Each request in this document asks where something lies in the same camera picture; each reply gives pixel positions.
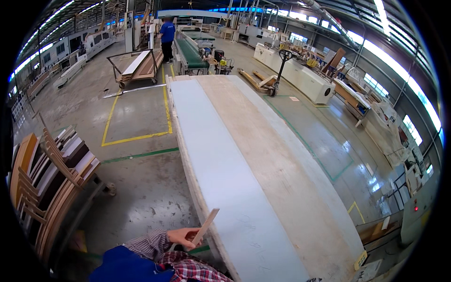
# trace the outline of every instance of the pallet jack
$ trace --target pallet jack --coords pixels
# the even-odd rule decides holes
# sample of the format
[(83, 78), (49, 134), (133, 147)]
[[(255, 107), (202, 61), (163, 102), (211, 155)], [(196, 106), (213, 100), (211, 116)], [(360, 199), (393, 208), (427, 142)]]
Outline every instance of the pallet jack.
[(268, 96), (274, 97), (275, 95), (277, 95), (277, 91), (279, 90), (279, 83), (285, 62), (293, 58), (293, 53), (288, 50), (280, 50), (279, 56), (282, 59), (282, 65), (278, 75), (274, 74), (265, 78), (259, 72), (255, 70), (252, 71), (254, 75), (262, 80), (260, 83), (257, 83), (252, 76), (250, 76), (241, 68), (238, 68), (238, 73), (244, 76), (254, 86), (254, 88), (256, 88), (257, 91), (266, 91), (268, 93)]

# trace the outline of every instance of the plaid shirt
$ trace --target plaid shirt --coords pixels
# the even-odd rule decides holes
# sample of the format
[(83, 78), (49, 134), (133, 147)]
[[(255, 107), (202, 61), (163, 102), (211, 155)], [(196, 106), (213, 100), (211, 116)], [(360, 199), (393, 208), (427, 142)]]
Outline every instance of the plaid shirt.
[(126, 248), (142, 258), (151, 259), (163, 265), (171, 265), (175, 274), (170, 282), (186, 282), (188, 279), (201, 282), (233, 282), (206, 262), (185, 252), (165, 252), (171, 245), (167, 231), (163, 229), (155, 229), (124, 244)]

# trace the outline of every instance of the hand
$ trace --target hand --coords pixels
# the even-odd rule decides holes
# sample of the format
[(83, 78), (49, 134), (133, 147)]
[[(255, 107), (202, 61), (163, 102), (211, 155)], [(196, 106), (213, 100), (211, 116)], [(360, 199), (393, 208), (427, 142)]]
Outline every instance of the hand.
[(202, 239), (199, 241), (199, 244), (195, 246), (192, 241), (196, 236), (197, 232), (199, 232), (200, 227), (198, 228), (182, 228), (176, 230), (168, 230), (168, 237), (171, 243), (179, 243), (186, 247), (188, 251), (195, 249), (202, 245)]

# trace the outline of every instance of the blue shirt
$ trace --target blue shirt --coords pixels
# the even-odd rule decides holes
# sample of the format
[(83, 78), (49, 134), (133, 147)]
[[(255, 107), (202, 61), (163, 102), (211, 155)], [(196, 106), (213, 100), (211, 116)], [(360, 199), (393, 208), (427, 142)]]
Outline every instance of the blue shirt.
[(163, 35), (161, 36), (161, 42), (172, 42), (174, 40), (174, 33), (175, 33), (175, 27), (172, 22), (165, 22), (161, 26), (160, 33)]
[(169, 266), (163, 269), (149, 259), (117, 246), (103, 255), (102, 265), (89, 276), (90, 282), (169, 282), (174, 275)]

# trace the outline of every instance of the sleeve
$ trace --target sleeve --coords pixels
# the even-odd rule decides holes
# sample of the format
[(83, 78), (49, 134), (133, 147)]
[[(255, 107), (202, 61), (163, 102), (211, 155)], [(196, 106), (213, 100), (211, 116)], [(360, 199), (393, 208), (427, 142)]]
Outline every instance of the sleeve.
[(163, 25), (161, 26), (160, 33), (164, 34), (164, 33), (166, 32), (166, 27), (167, 27), (167, 26), (163, 24)]
[(163, 253), (171, 245), (167, 231), (163, 229), (155, 229), (144, 236), (132, 239), (124, 244), (127, 249), (139, 256), (156, 261), (161, 259)]

